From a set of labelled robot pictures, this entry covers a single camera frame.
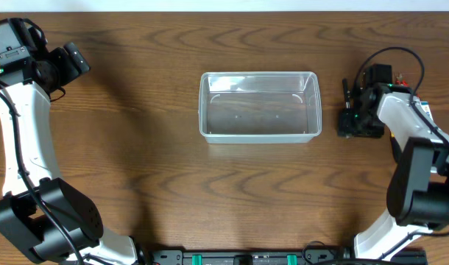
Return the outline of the white teal screwdriver box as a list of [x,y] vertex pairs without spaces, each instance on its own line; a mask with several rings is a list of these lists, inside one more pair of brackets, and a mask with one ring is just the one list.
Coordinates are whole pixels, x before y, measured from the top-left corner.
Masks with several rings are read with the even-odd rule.
[[423,111],[425,112],[425,114],[426,114],[431,120],[434,120],[428,102],[421,102],[420,105],[421,105],[421,108],[423,109]]

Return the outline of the clear plastic container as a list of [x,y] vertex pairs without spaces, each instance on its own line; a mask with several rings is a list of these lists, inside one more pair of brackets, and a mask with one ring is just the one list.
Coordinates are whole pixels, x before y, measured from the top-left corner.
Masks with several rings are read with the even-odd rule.
[[322,132],[312,71],[205,72],[199,131],[209,144],[304,144]]

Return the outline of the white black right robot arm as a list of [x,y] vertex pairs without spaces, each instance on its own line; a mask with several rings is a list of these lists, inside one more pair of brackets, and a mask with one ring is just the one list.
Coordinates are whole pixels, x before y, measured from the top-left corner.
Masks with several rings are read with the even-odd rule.
[[390,261],[421,237],[449,236],[449,135],[413,89],[392,81],[390,65],[372,65],[360,85],[344,79],[342,87],[338,136],[381,138],[388,130],[396,162],[386,209],[354,237],[352,258]]

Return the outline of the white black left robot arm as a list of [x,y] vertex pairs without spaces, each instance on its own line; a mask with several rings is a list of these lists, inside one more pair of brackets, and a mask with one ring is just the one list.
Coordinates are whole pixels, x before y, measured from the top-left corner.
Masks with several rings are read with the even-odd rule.
[[135,240],[107,229],[93,201],[62,177],[49,121],[53,93],[90,66],[74,43],[46,44],[31,20],[0,21],[0,234],[34,264],[145,264]]

